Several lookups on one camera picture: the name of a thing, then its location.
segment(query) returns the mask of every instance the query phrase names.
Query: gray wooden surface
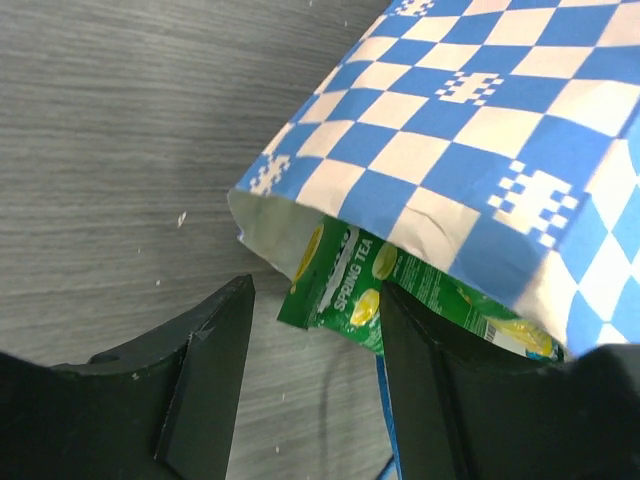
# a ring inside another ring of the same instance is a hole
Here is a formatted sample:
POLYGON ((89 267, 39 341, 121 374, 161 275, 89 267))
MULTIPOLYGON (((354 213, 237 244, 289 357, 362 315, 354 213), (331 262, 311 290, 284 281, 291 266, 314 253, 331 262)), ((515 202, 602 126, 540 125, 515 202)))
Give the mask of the gray wooden surface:
POLYGON ((2 0, 0 349, 84 362, 251 272, 228 478, 372 478, 373 356, 275 322, 286 281, 225 197, 384 4, 2 0))

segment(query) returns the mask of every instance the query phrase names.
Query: gift bag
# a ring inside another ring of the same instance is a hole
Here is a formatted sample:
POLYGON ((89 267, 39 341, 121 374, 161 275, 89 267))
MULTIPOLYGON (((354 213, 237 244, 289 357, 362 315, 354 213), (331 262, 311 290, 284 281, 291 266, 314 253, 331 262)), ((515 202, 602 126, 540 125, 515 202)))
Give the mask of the gift bag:
POLYGON ((289 278, 328 214, 582 354, 640 342, 639 174, 640 1, 401 0, 229 205, 289 278))

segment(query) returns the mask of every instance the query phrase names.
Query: barcode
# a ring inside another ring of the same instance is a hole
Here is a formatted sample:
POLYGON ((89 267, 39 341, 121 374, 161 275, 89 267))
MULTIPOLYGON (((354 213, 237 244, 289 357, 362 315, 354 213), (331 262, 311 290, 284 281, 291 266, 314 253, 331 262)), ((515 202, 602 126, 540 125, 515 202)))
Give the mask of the barcode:
POLYGON ((487 333, 484 336, 484 339, 493 343, 493 341, 496 338, 496 327, 494 327, 493 325, 491 325, 490 323, 487 324, 487 333))

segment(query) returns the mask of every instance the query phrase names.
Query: green package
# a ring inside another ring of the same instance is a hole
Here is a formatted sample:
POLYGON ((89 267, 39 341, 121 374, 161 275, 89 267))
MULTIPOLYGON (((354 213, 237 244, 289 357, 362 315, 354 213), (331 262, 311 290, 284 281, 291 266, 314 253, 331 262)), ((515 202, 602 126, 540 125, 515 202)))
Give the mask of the green package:
POLYGON ((378 306, 383 280, 397 283, 434 312, 521 355, 526 348, 501 334, 452 278, 357 227, 324 217, 300 262, 278 319, 325 327, 383 354, 378 306))

